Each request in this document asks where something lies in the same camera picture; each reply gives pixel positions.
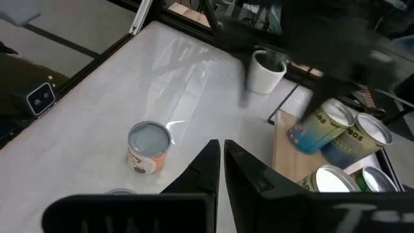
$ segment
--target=white tabletop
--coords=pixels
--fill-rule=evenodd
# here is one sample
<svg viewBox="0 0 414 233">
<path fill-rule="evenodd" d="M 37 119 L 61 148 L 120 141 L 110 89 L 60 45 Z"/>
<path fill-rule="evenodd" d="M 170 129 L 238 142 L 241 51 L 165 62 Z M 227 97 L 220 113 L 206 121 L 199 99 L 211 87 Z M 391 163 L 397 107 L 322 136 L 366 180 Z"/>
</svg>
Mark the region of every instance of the white tabletop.
<svg viewBox="0 0 414 233">
<path fill-rule="evenodd" d="M 232 139 L 270 165 L 274 128 L 267 116 L 294 86 L 238 105 L 241 64 L 229 54 L 152 23 L 0 151 L 0 232 L 41 232 L 53 201 L 128 188 L 157 194 L 207 144 Z M 298 116 L 311 92 L 299 87 L 283 110 Z M 143 175 L 126 162 L 127 133 L 155 120 L 174 144 L 161 172 Z M 221 164 L 217 232 L 235 232 Z"/>
</svg>

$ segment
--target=open can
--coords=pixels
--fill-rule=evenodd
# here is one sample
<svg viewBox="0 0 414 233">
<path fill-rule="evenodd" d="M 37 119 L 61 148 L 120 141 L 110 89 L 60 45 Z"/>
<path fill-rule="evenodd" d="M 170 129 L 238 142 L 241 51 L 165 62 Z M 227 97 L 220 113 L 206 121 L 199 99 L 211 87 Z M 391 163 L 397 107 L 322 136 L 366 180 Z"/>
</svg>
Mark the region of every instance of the open can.
<svg viewBox="0 0 414 233">
<path fill-rule="evenodd" d="M 393 181 L 381 170 L 371 166 L 363 167 L 350 174 L 363 192 L 397 192 Z"/>
<path fill-rule="evenodd" d="M 136 124 L 128 133 L 128 165 L 139 173 L 161 170 L 171 145 L 171 135 L 165 126 L 153 121 Z"/>
<path fill-rule="evenodd" d="M 393 142 L 388 128 L 375 117 L 359 113 L 355 125 L 321 149 L 327 161 L 345 169 Z"/>
<path fill-rule="evenodd" d="M 315 172 L 298 182 L 312 192 L 360 192 L 356 182 L 343 170 L 332 166 L 320 166 Z"/>
</svg>

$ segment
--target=wooden board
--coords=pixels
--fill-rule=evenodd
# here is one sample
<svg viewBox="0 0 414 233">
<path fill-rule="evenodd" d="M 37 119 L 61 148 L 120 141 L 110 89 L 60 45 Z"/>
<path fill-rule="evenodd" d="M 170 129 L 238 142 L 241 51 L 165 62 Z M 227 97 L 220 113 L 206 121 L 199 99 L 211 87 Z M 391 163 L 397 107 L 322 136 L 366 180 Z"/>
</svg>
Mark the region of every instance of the wooden board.
<svg viewBox="0 0 414 233">
<path fill-rule="evenodd" d="M 320 166 L 328 164 L 321 152 L 304 154 L 292 146 L 287 131 L 296 123 L 296 118 L 282 110 L 276 113 L 273 141 L 273 169 L 291 181 L 297 182 Z"/>
<path fill-rule="evenodd" d="M 191 20 L 194 20 L 206 27 L 210 27 L 205 15 L 203 15 L 202 13 L 198 13 L 195 10 L 189 9 L 188 7 L 183 6 L 180 3 L 174 3 L 168 9 L 182 16 L 185 16 Z"/>
</svg>

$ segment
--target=can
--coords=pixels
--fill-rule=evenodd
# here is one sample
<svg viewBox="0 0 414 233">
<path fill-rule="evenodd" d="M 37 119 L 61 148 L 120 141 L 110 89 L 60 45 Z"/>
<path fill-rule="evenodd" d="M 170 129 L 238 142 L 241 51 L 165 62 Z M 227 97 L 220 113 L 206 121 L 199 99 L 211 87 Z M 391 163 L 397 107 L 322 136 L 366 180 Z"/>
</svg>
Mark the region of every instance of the can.
<svg viewBox="0 0 414 233">
<path fill-rule="evenodd" d="M 355 125 L 321 149 L 330 164 L 345 169 L 393 142 L 388 128 L 375 117 L 359 113 Z"/>
<path fill-rule="evenodd" d="M 128 133 L 128 165 L 136 172 L 150 174 L 161 170 L 171 145 L 171 135 L 162 124 L 144 121 Z"/>
<path fill-rule="evenodd" d="M 106 192 L 106 194 L 112 194 L 112 195 L 131 195 L 136 194 L 136 192 L 129 190 L 127 188 L 114 188 L 112 190 L 109 190 Z"/>
<path fill-rule="evenodd" d="M 298 182 L 312 192 L 360 192 L 356 182 L 343 170 L 332 166 L 320 166 L 315 172 Z"/>
<path fill-rule="evenodd" d="M 350 110 L 341 102 L 329 99 L 303 123 L 288 131 L 290 143 L 306 154 L 314 153 L 354 124 Z"/>
<path fill-rule="evenodd" d="M 366 166 L 350 174 L 363 192 L 397 192 L 393 181 L 381 170 Z"/>
</svg>

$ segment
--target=white cup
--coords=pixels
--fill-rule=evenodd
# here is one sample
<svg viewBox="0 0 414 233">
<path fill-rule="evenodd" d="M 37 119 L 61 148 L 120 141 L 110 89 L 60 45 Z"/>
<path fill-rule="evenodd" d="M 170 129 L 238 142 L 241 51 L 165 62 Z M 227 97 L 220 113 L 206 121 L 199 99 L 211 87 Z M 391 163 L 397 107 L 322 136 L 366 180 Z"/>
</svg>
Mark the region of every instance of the white cup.
<svg viewBox="0 0 414 233">
<path fill-rule="evenodd" d="M 286 73 L 286 65 L 282 63 L 283 71 L 274 72 L 264 68 L 256 60 L 257 54 L 266 54 L 266 51 L 258 50 L 252 55 L 250 70 L 248 72 L 247 86 L 251 91 L 259 94 L 269 94 Z"/>
</svg>

